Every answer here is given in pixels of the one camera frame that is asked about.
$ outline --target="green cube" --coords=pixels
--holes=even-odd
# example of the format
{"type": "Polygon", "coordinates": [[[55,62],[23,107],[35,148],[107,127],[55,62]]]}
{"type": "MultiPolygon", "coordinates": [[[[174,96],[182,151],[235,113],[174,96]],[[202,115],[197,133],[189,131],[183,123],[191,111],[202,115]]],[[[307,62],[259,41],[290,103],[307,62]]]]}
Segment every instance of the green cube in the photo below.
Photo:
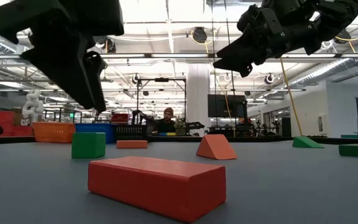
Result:
{"type": "Polygon", "coordinates": [[[71,158],[99,158],[106,154],[105,133],[74,133],[71,158]]]}
{"type": "Polygon", "coordinates": [[[358,157],[358,144],[348,144],[339,146],[339,154],[341,156],[357,156],[358,157]]]}

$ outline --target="white pillar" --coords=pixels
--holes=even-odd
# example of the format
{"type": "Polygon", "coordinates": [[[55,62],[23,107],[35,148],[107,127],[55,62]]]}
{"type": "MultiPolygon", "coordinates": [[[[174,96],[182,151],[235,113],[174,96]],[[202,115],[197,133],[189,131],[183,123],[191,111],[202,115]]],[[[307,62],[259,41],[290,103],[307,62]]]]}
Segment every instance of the white pillar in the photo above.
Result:
{"type": "MultiPolygon", "coordinates": [[[[208,118],[209,68],[209,64],[190,64],[187,73],[186,119],[187,122],[199,121],[205,125],[205,128],[210,126],[208,118]]],[[[204,136],[203,129],[192,130],[191,133],[204,136]]]]}

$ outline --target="gray table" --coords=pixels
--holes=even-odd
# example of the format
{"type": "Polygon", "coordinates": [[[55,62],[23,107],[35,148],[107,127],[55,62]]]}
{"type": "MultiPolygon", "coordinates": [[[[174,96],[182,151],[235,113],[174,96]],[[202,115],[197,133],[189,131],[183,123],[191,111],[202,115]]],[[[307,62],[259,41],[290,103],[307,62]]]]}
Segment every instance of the gray table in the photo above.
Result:
{"type": "MultiPolygon", "coordinates": [[[[337,146],[295,149],[291,142],[232,143],[238,159],[195,156],[198,143],[153,142],[105,158],[145,156],[226,166],[226,203],[196,223],[358,224],[358,158],[337,146]]],[[[90,159],[69,144],[0,145],[0,224],[178,223],[87,189],[90,159]]]]}

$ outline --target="blue bin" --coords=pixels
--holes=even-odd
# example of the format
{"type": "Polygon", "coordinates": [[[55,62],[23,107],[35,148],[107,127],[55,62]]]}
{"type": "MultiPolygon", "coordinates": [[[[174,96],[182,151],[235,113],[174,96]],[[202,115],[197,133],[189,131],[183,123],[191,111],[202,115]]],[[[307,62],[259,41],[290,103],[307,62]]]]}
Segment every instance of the blue bin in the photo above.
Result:
{"type": "Polygon", "coordinates": [[[115,143],[113,124],[75,124],[78,133],[106,133],[106,143],[115,143]]]}

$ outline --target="person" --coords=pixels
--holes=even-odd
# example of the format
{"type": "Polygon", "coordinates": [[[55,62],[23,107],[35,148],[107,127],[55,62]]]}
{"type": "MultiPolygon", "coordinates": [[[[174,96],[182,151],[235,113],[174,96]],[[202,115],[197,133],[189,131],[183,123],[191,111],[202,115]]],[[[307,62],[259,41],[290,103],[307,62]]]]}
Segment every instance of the person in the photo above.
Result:
{"type": "Polygon", "coordinates": [[[164,118],[160,120],[156,120],[156,124],[154,126],[154,131],[158,133],[174,133],[175,130],[175,122],[171,119],[173,118],[173,109],[167,108],[164,110],[164,118]]]}

